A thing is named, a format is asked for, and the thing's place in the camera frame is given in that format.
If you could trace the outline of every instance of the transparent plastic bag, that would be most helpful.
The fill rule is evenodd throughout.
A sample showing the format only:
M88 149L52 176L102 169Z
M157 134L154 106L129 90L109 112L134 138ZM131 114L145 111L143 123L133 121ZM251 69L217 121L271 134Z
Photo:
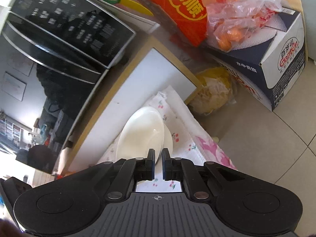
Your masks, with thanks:
M281 0L202 0L207 10L208 44L225 52L263 27Z
M206 69L196 77L203 84L203 89L189 103L196 113L208 115L227 103L235 103L233 98L235 85L225 68Z

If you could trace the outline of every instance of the white dish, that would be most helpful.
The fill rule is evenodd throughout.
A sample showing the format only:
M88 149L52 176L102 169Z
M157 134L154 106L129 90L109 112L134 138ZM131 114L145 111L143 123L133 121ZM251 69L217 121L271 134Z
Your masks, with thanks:
M124 126L118 140L116 160L146 158L149 149L155 150L158 160L164 141L162 116L153 107L143 107L136 111Z
M172 152L173 152L173 140L172 140L172 136L171 133L168 129L168 127L164 124L165 127L165 137L163 139L163 146L162 148L168 148L169 153L170 153L170 157L172 157Z

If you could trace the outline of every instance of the microwave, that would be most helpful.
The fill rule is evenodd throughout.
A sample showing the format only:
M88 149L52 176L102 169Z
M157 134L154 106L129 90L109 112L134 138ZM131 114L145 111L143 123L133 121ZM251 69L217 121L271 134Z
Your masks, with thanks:
M0 34L0 151L52 173L97 86L134 36L89 0L15 0Z

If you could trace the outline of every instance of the tiled floor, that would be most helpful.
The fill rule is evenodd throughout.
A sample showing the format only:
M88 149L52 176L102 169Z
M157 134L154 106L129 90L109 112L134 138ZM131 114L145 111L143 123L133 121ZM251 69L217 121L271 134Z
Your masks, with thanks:
M270 112L243 89L237 103L198 121L238 170L293 191L303 203L296 228L316 233L316 66L309 60L292 89Z

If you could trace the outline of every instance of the floral cloth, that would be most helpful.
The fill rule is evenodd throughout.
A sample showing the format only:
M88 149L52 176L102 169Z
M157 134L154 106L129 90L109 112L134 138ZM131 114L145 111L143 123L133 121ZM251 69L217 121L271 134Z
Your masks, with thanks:
M186 158L195 165L203 165L205 161L214 161L224 166L236 169L232 161L219 148L208 133L200 126L183 103L176 91L169 86L150 98L144 106L156 108L170 130L173 138L173 153L171 157ZM98 163L113 161L116 158L116 149L119 136L109 146ZM158 160L155 167L153 181L141 181L137 184L139 192L176 192L181 191L177 181L164 181L162 179L162 162Z

